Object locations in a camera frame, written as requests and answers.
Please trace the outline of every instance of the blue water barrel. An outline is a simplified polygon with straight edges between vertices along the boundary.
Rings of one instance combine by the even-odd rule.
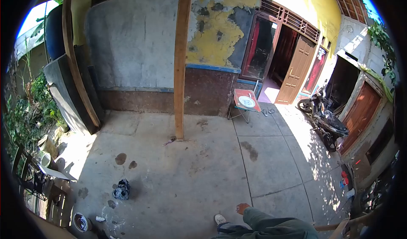
[[[65,53],[64,37],[62,35],[62,4],[48,14],[45,21],[45,41],[48,53],[53,60]]]

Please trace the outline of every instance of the motorcycle seat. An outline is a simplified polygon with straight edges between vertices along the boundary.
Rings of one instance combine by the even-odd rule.
[[[324,117],[322,118],[330,126],[343,131],[349,132],[348,128],[328,109],[324,111]]]

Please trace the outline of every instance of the shoe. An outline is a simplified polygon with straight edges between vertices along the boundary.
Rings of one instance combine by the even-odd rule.
[[[219,225],[219,224],[221,224],[221,223],[225,223],[225,222],[226,222],[226,219],[225,219],[225,217],[223,217],[222,215],[216,214],[216,215],[215,215],[215,221],[216,221],[216,224]]]

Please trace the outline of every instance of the black plastic bag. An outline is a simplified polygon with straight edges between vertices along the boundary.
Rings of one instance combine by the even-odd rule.
[[[130,184],[126,179],[122,179],[113,190],[112,195],[116,199],[128,200],[130,194]]]

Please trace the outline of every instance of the sky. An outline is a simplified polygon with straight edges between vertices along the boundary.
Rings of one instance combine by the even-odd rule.
[[[25,32],[27,32],[29,29],[37,26],[39,23],[42,22],[42,21],[37,22],[37,18],[44,17],[45,4],[46,3],[44,2],[31,9],[31,11],[28,13],[27,18],[25,19],[23,25],[21,26],[21,29],[17,35],[17,38],[20,37]],[[57,6],[58,6],[58,3],[55,2],[54,0],[48,1],[46,14],[48,15],[48,13]]]
[[[363,0],[363,3],[366,5],[369,17],[375,19],[379,23],[380,22],[383,23],[383,20],[380,17],[379,13],[377,12],[376,8],[374,7],[373,3],[370,0]]]

